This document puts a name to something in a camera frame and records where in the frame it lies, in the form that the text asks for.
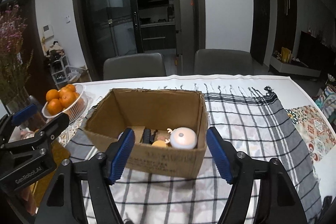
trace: metal bolt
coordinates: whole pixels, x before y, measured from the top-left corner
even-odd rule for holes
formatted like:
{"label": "metal bolt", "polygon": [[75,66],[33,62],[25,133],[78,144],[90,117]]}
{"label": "metal bolt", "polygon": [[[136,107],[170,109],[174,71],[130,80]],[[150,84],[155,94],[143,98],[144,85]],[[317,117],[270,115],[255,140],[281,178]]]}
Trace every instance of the metal bolt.
{"label": "metal bolt", "polygon": [[280,164],[281,161],[279,159],[277,159],[277,158],[274,158],[274,159],[272,159],[272,163],[274,163],[274,164]]}
{"label": "metal bolt", "polygon": [[103,153],[103,152],[99,152],[97,155],[96,155],[96,158],[98,159],[98,160],[100,160],[100,159],[102,159],[102,158],[104,158],[105,157],[105,153]]}
{"label": "metal bolt", "polygon": [[246,154],[245,154],[244,152],[239,151],[239,152],[237,153],[237,157],[240,158],[240,159],[243,159],[243,158],[246,157]]}
{"label": "metal bolt", "polygon": [[45,152],[46,152],[46,149],[45,149],[45,148],[40,149],[40,154],[41,154],[41,155],[44,155]]}
{"label": "metal bolt", "polygon": [[66,166],[70,163],[70,160],[69,159],[64,159],[62,160],[62,165]]}

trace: vase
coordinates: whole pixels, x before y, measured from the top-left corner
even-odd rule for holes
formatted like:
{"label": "vase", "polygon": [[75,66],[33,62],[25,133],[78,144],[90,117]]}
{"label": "vase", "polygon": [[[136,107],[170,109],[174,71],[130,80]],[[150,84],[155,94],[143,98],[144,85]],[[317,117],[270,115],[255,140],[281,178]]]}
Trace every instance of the vase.
{"label": "vase", "polygon": [[[25,88],[23,88],[9,103],[6,104],[8,111],[12,113],[17,113],[20,110],[31,104],[28,92]],[[29,128],[31,131],[36,131],[45,125],[45,121],[38,111],[33,116],[28,118],[28,120],[24,121],[20,128]]]}

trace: gray leather chair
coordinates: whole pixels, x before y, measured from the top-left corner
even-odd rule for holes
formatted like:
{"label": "gray leather chair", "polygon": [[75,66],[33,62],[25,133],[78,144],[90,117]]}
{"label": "gray leather chair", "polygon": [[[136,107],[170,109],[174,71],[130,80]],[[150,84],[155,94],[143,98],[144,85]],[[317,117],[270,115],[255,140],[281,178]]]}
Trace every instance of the gray leather chair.
{"label": "gray leather chair", "polygon": [[104,62],[104,80],[166,76],[160,53],[118,56]]}
{"label": "gray leather chair", "polygon": [[202,49],[195,54],[195,75],[253,75],[249,52]]}

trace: fruit basket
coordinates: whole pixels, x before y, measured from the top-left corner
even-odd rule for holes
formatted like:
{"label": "fruit basket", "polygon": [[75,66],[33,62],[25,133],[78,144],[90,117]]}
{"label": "fruit basket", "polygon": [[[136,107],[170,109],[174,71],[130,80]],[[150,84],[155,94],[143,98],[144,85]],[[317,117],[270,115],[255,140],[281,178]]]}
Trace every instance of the fruit basket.
{"label": "fruit basket", "polygon": [[[88,98],[85,95],[84,86],[80,83],[76,83],[74,84],[74,86],[76,87],[76,91],[79,93],[79,97],[68,108],[62,111],[69,115],[70,123],[74,122],[80,117],[88,103]],[[47,105],[48,102],[45,103],[42,109],[42,114],[47,119],[53,119],[58,114],[52,116],[47,110]]]}

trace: glass door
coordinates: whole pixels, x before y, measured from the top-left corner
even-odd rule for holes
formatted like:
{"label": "glass door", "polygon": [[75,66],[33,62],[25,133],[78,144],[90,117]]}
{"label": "glass door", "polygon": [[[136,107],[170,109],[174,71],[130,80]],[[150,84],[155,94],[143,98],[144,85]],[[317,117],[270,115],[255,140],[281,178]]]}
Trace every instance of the glass door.
{"label": "glass door", "polygon": [[143,52],[137,0],[86,0],[91,54],[99,76],[105,60]]}

